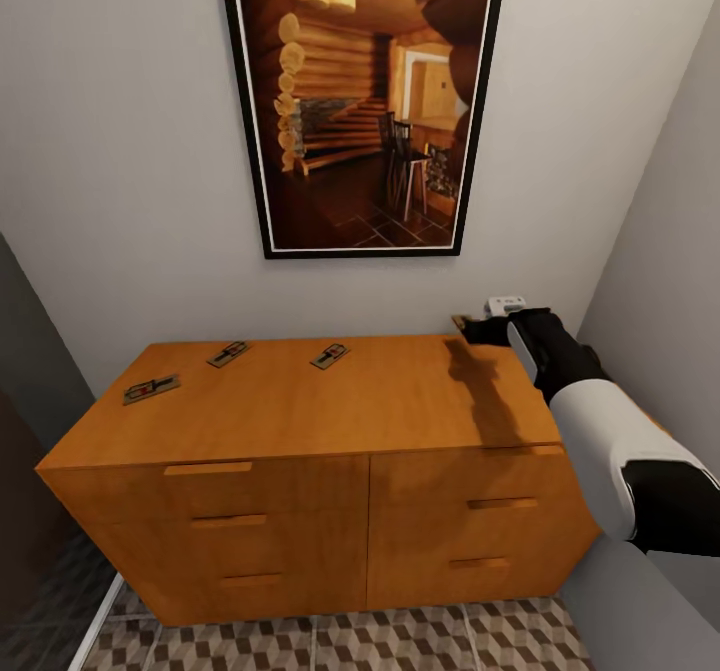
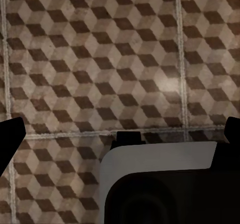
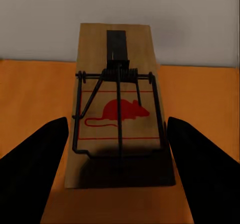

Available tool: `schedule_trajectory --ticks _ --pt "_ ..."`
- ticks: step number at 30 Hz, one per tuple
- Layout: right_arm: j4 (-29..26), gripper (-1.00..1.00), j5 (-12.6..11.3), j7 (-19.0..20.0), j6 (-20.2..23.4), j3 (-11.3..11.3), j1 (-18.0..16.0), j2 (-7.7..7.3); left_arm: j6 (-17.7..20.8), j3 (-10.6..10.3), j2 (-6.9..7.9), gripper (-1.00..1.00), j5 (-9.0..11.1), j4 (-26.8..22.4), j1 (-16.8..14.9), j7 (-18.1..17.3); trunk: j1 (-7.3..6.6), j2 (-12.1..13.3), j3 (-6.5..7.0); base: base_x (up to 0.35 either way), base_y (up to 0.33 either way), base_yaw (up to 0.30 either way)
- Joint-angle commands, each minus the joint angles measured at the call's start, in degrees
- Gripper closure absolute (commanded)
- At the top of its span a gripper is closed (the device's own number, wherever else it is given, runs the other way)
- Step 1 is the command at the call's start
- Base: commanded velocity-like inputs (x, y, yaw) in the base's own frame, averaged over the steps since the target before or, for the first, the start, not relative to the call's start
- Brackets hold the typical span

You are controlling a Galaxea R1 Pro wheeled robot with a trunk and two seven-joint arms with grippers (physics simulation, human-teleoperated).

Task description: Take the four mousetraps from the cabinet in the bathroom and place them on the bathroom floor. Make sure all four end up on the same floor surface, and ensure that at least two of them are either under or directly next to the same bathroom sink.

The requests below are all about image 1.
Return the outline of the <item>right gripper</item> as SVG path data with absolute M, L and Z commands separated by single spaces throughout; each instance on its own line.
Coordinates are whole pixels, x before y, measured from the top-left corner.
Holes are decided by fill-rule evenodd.
M 501 342 L 495 336 L 495 328 L 502 320 L 499 316 L 497 319 L 489 319 L 488 321 L 467 322 L 466 337 L 467 343 L 471 346 L 490 344 L 493 346 L 501 346 Z

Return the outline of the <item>mousetrap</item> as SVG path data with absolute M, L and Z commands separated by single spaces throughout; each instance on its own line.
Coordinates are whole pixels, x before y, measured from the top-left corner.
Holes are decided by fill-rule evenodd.
M 235 360 L 235 358 L 238 358 L 241 354 L 244 354 L 247 350 L 250 349 L 250 344 L 239 340 L 238 342 L 230 345 L 228 348 L 221 350 L 221 352 L 219 352 L 216 356 L 209 358 L 207 362 L 209 364 L 212 364 L 213 366 L 216 366 L 217 368 L 222 368 L 223 366 L 226 366 L 229 362 L 232 362 L 233 360 Z
M 453 315 L 452 319 L 456 323 L 457 327 L 459 327 L 461 332 L 465 332 L 467 329 L 466 328 L 467 322 L 472 322 L 472 320 L 473 320 L 471 315 L 459 315 L 459 316 Z
M 316 358 L 311 360 L 311 364 L 317 366 L 322 371 L 325 371 L 328 367 L 331 367 L 337 360 L 340 360 L 345 354 L 348 354 L 351 348 L 342 345 L 341 343 L 333 344 L 330 348 L 327 348 L 322 354 L 319 354 Z
M 123 391 L 123 403 L 128 406 L 132 403 L 148 399 L 155 395 L 165 393 L 172 389 L 180 387 L 178 374 L 169 375 L 162 379 L 152 380 L 150 382 L 134 386 Z

